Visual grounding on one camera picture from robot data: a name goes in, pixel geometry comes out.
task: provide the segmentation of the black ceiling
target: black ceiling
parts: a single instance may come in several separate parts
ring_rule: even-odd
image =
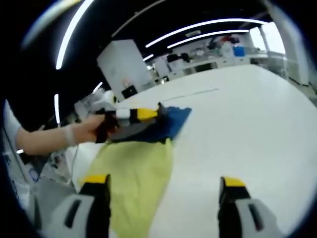
[[[32,22],[50,5],[49,0],[21,1],[15,14],[16,46]],[[185,39],[180,33],[150,48],[145,45],[181,27],[221,18],[256,18],[271,21],[266,8],[254,0],[166,0],[136,17],[118,34],[111,35],[134,14],[155,0],[95,0],[79,21],[69,42],[63,67],[55,70],[59,46],[81,2],[58,17],[33,44],[15,59],[16,80],[11,80],[8,98],[22,125],[34,130],[54,115],[53,96],[60,94],[61,114],[89,94],[103,80],[96,58],[111,40],[134,39],[141,53],[160,55],[166,46]],[[242,23],[219,23],[201,27],[202,33],[241,28]],[[244,25],[249,29],[256,24]]]

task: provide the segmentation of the window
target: window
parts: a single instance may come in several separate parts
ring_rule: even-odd
[[[262,26],[265,38],[270,51],[285,54],[284,44],[281,35],[274,22],[270,22]]]
[[[259,48],[261,51],[266,51],[263,37],[258,27],[250,30],[251,39],[255,48]]]

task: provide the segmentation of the white table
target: white table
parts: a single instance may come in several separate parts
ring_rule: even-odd
[[[207,89],[217,90],[168,100]],[[221,176],[244,181],[284,233],[295,228],[317,188],[317,109],[299,90],[243,65],[179,78],[121,106],[155,108],[159,101],[193,110],[173,142],[173,172],[150,237],[217,237]],[[84,174],[100,147],[80,146],[74,176]]]

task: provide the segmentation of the white sleeve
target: white sleeve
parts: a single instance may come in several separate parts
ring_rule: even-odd
[[[14,149],[17,150],[16,147],[16,135],[18,132],[18,129],[20,128],[21,124],[14,116],[9,102],[6,100],[4,105],[4,130],[7,133],[7,136],[9,137],[10,144],[14,146]]]

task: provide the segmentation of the yellow cloth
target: yellow cloth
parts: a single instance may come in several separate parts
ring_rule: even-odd
[[[165,144],[131,141],[100,149],[86,175],[111,175],[110,223],[118,238],[148,236],[171,171],[170,139]]]

